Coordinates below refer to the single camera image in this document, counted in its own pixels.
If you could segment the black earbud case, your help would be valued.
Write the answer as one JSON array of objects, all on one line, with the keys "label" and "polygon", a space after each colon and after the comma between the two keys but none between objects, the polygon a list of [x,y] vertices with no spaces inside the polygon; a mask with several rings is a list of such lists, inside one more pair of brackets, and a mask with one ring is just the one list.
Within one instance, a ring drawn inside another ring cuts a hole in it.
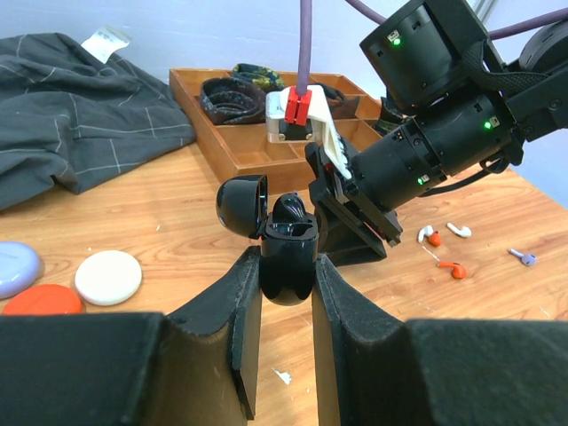
[{"label": "black earbud case", "polygon": [[316,280],[319,230],[307,223],[278,224],[268,209],[265,175],[233,177],[217,190],[217,217],[232,233],[261,241],[259,280],[266,298],[279,305],[305,301]]}]

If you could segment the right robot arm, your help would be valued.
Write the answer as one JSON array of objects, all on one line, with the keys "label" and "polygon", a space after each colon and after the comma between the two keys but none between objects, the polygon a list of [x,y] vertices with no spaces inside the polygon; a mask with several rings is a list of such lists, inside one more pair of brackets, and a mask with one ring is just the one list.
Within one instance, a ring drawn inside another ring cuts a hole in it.
[{"label": "right robot arm", "polygon": [[566,10],[488,31],[464,1],[411,1],[360,48],[403,121],[363,150],[305,148],[319,252],[335,264],[383,260],[398,207],[473,165],[518,165],[525,142],[567,125]]}]

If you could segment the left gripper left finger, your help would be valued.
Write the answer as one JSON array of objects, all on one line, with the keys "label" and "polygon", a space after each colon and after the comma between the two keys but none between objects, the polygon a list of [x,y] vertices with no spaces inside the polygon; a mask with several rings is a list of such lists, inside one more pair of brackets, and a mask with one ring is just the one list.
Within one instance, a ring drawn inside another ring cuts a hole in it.
[{"label": "left gripper left finger", "polygon": [[256,413],[258,247],[170,314],[4,316],[4,425],[244,425]]}]

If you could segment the black earbud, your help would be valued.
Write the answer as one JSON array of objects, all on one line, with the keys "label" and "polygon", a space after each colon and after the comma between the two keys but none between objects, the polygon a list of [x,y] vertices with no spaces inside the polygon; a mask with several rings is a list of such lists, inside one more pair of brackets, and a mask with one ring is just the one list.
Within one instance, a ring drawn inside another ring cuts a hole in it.
[{"label": "black earbud", "polygon": [[307,223],[304,202],[298,193],[284,193],[275,202],[272,221],[278,224]]}]

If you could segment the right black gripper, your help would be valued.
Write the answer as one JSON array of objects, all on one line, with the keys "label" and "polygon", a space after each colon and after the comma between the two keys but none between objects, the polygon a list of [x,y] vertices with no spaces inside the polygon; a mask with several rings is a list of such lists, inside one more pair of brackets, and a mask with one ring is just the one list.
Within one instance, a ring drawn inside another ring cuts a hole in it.
[{"label": "right black gripper", "polygon": [[304,149],[314,180],[309,194],[319,228],[319,252],[335,266],[380,262],[384,243],[401,242],[402,227],[395,211],[371,202],[353,178],[342,177],[324,148],[311,142]]}]

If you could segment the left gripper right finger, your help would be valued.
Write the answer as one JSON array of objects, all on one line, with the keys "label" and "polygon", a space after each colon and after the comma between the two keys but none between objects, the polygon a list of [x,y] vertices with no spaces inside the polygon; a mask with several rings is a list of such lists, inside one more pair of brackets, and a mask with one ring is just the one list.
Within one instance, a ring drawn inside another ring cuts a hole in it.
[{"label": "left gripper right finger", "polygon": [[322,425],[564,425],[563,321],[401,321],[316,263],[312,320]]}]

